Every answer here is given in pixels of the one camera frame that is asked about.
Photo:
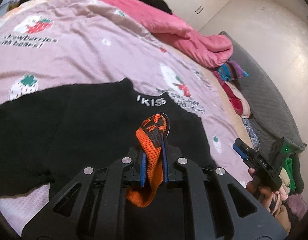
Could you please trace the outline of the person's right hand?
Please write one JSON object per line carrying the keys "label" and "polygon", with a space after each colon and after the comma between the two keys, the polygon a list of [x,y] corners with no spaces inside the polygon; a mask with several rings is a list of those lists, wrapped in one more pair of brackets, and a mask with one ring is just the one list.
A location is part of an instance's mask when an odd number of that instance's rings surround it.
{"label": "person's right hand", "polygon": [[[252,181],[249,181],[246,185],[246,189],[251,194],[255,194],[256,191],[259,191],[261,195],[263,195],[263,199],[261,200],[262,206],[269,212],[271,202],[274,197],[274,193],[271,190],[271,188],[267,186],[259,186],[258,189],[256,189],[252,183]],[[276,211],[276,214],[274,215],[275,219],[282,225],[282,227],[285,229],[286,234],[288,235],[291,230],[291,222],[288,218],[288,212],[285,206],[282,206],[282,204],[279,204],[279,209]]]}

